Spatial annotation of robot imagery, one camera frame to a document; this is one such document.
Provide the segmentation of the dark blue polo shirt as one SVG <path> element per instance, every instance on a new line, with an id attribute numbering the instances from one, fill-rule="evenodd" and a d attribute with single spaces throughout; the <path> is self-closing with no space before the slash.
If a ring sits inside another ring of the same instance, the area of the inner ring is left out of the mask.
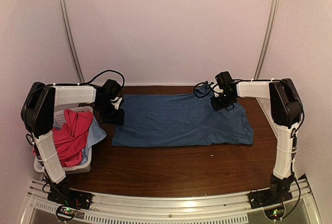
<path id="1" fill-rule="evenodd" d="M 254 131 L 238 103 L 215 111 L 210 98 L 193 93 L 124 97 L 124 124 L 117 126 L 115 147 L 180 147 L 212 144 L 252 145 Z"/>

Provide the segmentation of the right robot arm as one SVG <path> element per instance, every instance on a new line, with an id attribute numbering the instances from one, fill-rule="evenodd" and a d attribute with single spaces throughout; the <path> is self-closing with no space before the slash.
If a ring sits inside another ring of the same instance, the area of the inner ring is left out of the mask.
<path id="1" fill-rule="evenodd" d="M 229 72 L 216 75 L 210 85 L 210 98 L 215 111 L 230 109 L 238 98 L 269 100 L 270 114 L 276 127 L 276 161 L 266 200 L 277 204 L 285 197 L 294 179 L 297 133 L 304 119 L 304 109 L 293 81 L 285 79 L 233 79 Z"/>

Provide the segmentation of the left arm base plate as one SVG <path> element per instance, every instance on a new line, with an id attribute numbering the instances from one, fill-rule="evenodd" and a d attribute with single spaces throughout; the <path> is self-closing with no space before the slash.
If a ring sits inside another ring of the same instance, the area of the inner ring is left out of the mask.
<path id="1" fill-rule="evenodd" d="M 71 189 L 70 194 L 67 197 L 67 200 L 65 200 L 62 196 L 57 194 L 55 191 L 51 191 L 50 193 L 48 193 L 47 199 L 49 201 L 56 202 L 61 205 L 69 206 L 71 208 L 89 210 L 91 200 L 92 200 L 92 194 Z"/>

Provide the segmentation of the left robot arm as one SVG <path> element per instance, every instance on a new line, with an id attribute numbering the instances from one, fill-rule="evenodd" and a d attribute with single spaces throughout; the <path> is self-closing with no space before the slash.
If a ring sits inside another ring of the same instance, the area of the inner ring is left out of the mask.
<path id="1" fill-rule="evenodd" d="M 104 85 L 87 83 L 33 83 L 21 110 L 21 119 L 28 131 L 26 138 L 33 146 L 38 163 L 51 187 L 50 192 L 63 205 L 75 200 L 71 191 L 66 167 L 77 166 L 83 158 L 93 113 L 76 113 L 64 110 L 66 123 L 54 127 L 54 109 L 70 104 L 94 104 L 100 119 L 106 123 L 123 125 L 125 112 L 124 85 L 108 79 Z"/>

